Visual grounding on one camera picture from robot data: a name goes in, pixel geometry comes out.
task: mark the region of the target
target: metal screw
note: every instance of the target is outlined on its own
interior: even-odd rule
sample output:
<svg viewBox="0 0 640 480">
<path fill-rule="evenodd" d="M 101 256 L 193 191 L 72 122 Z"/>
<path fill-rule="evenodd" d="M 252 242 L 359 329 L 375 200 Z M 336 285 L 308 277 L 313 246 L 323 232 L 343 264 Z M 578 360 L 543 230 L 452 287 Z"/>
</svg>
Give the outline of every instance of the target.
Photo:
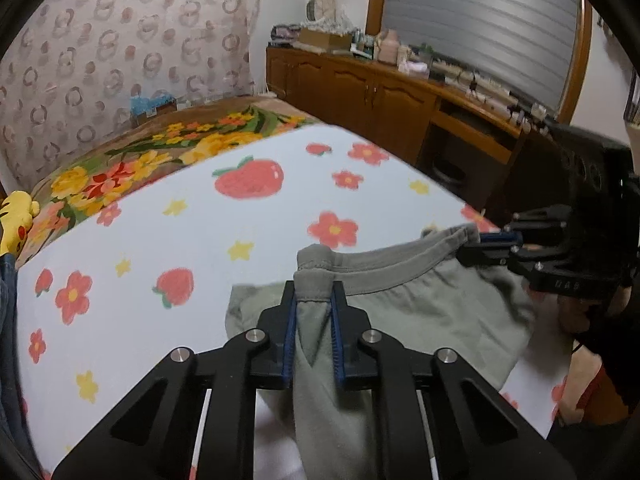
<svg viewBox="0 0 640 480">
<path fill-rule="evenodd" d="M 188 348 L 180 347 L 174 348 L 171 352 L 171 361 L 175 361 L 177 363 L 185 362 L 189 357 L 191 357 L 191 352 L 189 352 Z"/>
<path fill-rule="evenodd" d="M 440 359 L 443 363 L 455 363 L 458 360 L 458 354 L 455 350 L 451 348 L 441 348 L 438 350 L 436 354 L 438 359 Z"/>
<path fill-rule="evenodd" d="M 378 330 L 365 330 L 362 333 L 362 338 L 367 343 L 378 343 L 382 339 L 382 334 Z"/>
<path fill-rule="evenodd" d="M 266 334 L 259 328 L 252 328 L 251 330 L 247 330 L 244 334 L 246 340 L 252 343 L 259 343 L 264 339 L 265 336 Z"/>
</svg>

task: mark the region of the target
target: bed sheet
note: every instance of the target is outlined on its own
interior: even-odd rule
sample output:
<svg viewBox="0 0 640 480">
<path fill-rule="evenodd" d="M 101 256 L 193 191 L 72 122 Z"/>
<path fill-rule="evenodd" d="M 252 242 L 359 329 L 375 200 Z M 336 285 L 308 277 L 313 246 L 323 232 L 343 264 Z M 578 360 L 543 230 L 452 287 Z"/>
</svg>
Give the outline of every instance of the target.
<svg viewBox="0 0 640 480">
<path fill-rule="evenodd" d="M 171 349 L 222 346 L 231 287 L 292 277 L 320 242 L 368 251 L 476 221 L 459 199 L 362 138 L 324 124 L 194 164 L 82 222 L 18 273 L 27 421 L 51 471 Z M 552 298 L 502 393 L 546 435 L 570 341 Z M 296 446 L 257 406 L 255 478 L 302 478 Z"/>
<path fill-rule="evenodd" d="M 283 101 L 261 97 L 223 99 L 156 117 L 63 164 L 36 185 L 32 196 L 41 213 L 17 267 L 95 214 L 110 221 L 111 204 L 174 171 L 314 122 Z"/>
</svg>

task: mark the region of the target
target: pikachu plush toy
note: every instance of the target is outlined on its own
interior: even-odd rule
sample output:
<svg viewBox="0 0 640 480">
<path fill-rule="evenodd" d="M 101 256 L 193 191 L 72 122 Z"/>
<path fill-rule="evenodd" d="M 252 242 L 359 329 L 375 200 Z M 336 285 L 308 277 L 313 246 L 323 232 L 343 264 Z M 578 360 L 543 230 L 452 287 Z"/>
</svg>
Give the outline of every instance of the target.
<svg viewBox="0 0 640 480">
<path fill-rule="evenodd" d="M 24 191 L 14 191 L 4 199 L 0 207 L 0 256 L 11 253 L 18 257 L 39 212 L 40 204 Z"/>
</svg>

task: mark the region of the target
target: cabinet door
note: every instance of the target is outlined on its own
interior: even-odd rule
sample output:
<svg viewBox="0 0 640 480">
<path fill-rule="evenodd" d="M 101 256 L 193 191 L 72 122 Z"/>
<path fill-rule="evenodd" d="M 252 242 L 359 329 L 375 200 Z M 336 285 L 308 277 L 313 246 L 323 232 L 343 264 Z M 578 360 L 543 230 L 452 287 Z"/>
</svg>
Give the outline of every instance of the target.
<svg viewBox="0 0 640 480">
<path fill-rule="evenodd" d="M 328 119 L 325 61 L 315 54 L 296 56 L 287 80 L 287 101 L 321 121 Z"/>
<path fill-rule="evenodd" d="M 370 140 L 415 165 L 436 102 L 425 89 L 380 78 L 373 88 Z"/>
<path fill-rule="evenodd" d="M 289 63 L 287 53 L 278 52 L 274 48 L 267 49 L 267 83 L 269 90 L 275 92 L 279 99 L 287 99 L 287 72 Z"/>
<path fill-rule="evenodd" d="M 370 71 L 342 63 L 331 63 L 328 68 L 331 88 L 328 122 L 369 138 Z"/>
</svg>

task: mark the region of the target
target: window blind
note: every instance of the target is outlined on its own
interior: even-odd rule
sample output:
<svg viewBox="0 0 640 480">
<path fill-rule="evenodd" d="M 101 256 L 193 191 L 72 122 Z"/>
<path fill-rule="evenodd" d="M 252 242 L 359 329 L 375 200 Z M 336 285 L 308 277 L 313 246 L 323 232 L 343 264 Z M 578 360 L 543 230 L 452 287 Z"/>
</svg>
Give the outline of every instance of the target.
<svg viewBox="0 0 640 480">
<path fill-rule="evenodd" d="M 579 0 L 385 0 L 383 28 L 430 44 L 557 110 Z"/>
</svg>

